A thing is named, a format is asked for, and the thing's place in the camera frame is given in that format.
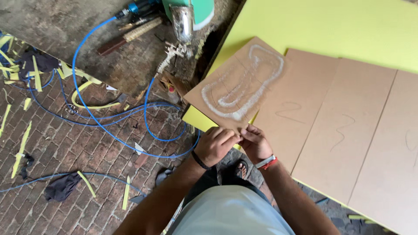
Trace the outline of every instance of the white watch strap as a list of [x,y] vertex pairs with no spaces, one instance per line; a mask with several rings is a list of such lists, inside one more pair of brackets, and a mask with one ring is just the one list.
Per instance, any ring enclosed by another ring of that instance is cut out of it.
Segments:
[[275,157],[275,156],[274,156],[274,154],[273,154],[272,156],[270,156],[270,157],[268,157],[268,158],[266,158],[266,159],[262,160],[261,162],[259,162],[259,163],[255,164],[254,166],[258,169],[258,168],[260,168],[260,167],[264,166],[265,164],[267,164],[267,163],[269,163],[269,162],[273,161],[274,159],[276,159],[276,157]]

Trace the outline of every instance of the bracelet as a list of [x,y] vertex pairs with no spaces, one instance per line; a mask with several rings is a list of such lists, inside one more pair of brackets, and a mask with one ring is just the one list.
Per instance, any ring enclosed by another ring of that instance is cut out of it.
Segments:
[[275,162],[277,162],[277,158],[276,158],[274,155],[272,155],[272,156],[270,156],[270,157],[268,157],[268,158],[266,158],[266,159],[262,160],[261,162],[259,162],[259,163],[255,164],[254,166],[255,166],[257,169],[262,168],[262,169],[264,169],[264,170],[265,170],[265,169],[267,169],[269,166],[273,165]]
[[201,160],[200,158],[197,156],[197,154],[194,152],[194,150],[191,152],[191,155],[193,156],[194,160],[205,170],[210,170],[212,169],[212,167],[208,167],[206,166]]

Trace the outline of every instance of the black wristband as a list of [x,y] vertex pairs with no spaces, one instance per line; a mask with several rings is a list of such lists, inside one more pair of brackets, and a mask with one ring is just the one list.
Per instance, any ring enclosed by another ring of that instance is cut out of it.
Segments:
[[210,170],[212,169],[212,167],[208,167],[206,166],[201,160],[200,158],[197,156],[197,154],[194,152],[194,150],[191,152],[191,155],[193,156],[194,160],[205,170]]

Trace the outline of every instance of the green machine part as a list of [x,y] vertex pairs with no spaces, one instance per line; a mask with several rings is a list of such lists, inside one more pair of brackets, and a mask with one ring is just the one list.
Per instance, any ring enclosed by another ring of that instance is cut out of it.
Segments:
[[197,31],[207,25],[215,13],[214,0],[163,0],[166,15],[171,20],[170,5],[193,6],[194,25],[193,30]]

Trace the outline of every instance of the foot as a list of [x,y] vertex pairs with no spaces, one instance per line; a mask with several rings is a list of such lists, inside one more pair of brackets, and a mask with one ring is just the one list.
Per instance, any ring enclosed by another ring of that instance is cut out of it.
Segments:
[[235,169],[235,173],[240,178],[245,178],[247,175],[247,163],[245,161],[240,161]]

